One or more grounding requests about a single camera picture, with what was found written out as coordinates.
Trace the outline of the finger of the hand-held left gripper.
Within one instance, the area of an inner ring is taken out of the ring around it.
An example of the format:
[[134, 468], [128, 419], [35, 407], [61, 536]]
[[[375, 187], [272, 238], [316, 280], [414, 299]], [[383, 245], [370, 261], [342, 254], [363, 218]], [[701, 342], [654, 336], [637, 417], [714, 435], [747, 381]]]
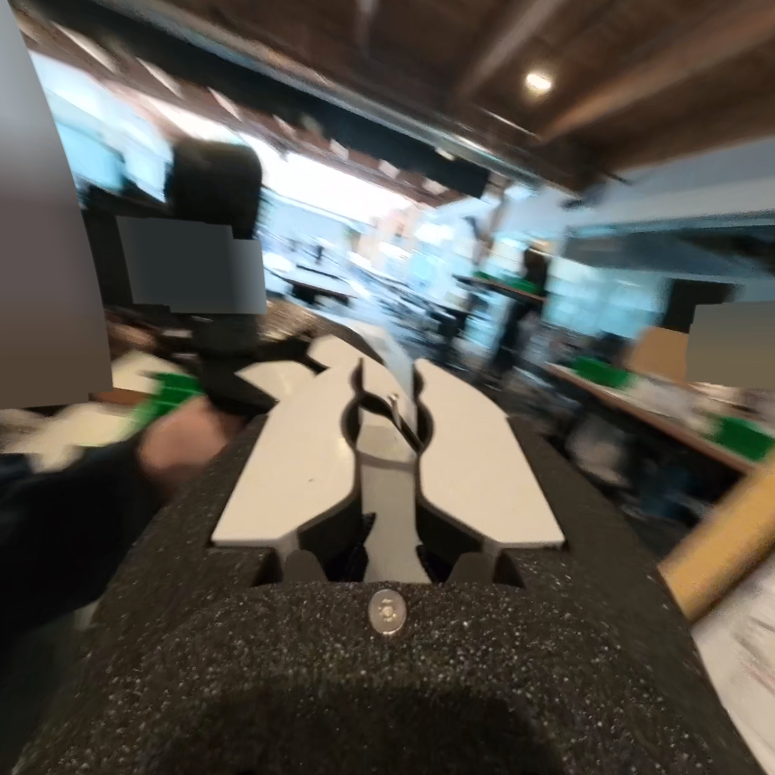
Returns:
[[334, 367], [354, 368], [365, 355], [355, 346], [334, 335], [325, 335], [312, 341], [308, 358], [323, 370]]
[[290, 360], [253, 363], [236, 375], [276, 402], [293, 397], [316, 378], [313, 369]]

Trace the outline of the person's left hand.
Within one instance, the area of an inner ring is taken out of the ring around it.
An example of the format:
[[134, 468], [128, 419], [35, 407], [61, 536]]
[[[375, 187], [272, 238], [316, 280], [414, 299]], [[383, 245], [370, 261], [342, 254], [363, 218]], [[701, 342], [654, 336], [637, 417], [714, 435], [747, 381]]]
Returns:
[[142, 432], [137, 447], [140, 469], [169, 499], [202, 473], [245, 424], [207, 397], [192, 398]]

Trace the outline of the green plastic bin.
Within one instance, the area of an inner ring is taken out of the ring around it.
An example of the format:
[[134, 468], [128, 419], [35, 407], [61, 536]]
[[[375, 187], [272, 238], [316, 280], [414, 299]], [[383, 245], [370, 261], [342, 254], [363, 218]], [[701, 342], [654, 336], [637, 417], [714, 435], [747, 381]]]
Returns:
[[581, 379], [615, 391], [623, 391], [633, 382], [633, 374], [626, 369], [589, 356], [576, 358], [573, 372]]
[[131, 429], [139, 431], [205, 394], [196, 377], [184, 373], [150, 372], [150, 393], [132, 410]]
[[545, 295], [536, 284], [519, 276], [510, 276], [499, 280], [485, 273], [476, 273], [470, 277], [472, 285], [493, 293], [512, 298], [524, 298], [534, 302], [543, 302]]
[[714, 419], [711, 440], [753, 463], [764, 460], [774, 449], [774, 438], [768, 431], [753, 422], [726, 415]]

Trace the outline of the cardboard box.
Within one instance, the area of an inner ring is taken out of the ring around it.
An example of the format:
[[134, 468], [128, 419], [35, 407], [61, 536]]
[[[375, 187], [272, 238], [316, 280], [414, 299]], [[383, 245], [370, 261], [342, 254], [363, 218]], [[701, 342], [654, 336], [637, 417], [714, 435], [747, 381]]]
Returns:
[[685, 383], [688, 343], [687, 333], [647, 327], [625, 357], [625, 367], [643, 376]]

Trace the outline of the long wooden-edged table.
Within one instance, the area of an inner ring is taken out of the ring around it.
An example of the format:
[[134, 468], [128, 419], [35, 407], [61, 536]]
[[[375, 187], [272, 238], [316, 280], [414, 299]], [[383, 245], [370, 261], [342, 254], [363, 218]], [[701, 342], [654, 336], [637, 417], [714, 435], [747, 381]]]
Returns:
[[582, 391], [587, 397], [593, 398], [609, 409], [624, 413], [662, 435], [671, 438], [673, 441], [680, 443], [687, 449], [709, 460], [714, 460], [716, 463], [737, 473], [748, 475], [759, 465], [756, 461], [744, 458], [736, 452], [712, 442], [677, 419], [649, 411], [622, 392], [602, 387], [583, 377], [579, 377], [568, 367], [550, 363], [542, 370], [565, 385]]

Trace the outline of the person's left forearm dark sleeve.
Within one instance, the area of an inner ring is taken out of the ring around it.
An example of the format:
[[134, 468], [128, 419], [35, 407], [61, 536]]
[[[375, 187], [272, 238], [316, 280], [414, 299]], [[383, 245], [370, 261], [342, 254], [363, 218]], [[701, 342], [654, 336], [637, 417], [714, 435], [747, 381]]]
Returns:
[[87, 451], [2, 493], [2, 642], [102, 596], [163, 506], [140, 465], [141, 439]]

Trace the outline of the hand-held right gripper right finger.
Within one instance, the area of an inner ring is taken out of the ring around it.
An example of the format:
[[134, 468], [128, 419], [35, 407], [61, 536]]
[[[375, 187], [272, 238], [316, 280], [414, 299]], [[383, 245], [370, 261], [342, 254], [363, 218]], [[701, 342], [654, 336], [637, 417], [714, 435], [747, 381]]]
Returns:
[[558, 548], [562, 529], [508, 415], [486, 395], [426, 359], [414, 362], [420, 504], [488, 549]]

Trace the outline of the white poster board yellow edge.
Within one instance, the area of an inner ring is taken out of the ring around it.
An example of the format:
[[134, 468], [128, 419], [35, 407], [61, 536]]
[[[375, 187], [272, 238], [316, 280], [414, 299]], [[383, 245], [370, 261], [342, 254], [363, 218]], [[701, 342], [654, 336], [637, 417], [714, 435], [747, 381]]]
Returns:
[[774, 773], [774, 456], [771, 453], [659, 566], [722, 705]]

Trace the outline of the dark background table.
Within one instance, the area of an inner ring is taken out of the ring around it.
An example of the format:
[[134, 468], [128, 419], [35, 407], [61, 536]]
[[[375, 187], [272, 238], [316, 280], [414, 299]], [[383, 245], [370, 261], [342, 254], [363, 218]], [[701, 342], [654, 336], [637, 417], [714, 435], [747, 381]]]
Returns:
[[296, 266], [290, 270], [270, 268], [269, 272], [290, 287], [290, 296], [310, 305], [317, 305], [320, 298], [330, 298], [349, 306], [362, 294], [341, 277]]

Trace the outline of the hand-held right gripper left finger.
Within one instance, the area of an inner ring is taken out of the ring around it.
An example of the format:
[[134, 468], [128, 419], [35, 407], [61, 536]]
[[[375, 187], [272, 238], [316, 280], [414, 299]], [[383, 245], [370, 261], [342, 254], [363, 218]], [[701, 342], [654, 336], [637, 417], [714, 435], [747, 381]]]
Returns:
[[302, 532], [340, 511], [359, 490], [346, 434], [363, 363], [330, 367], [282, 398], [212, 533], [218, 548], [300, 548]]

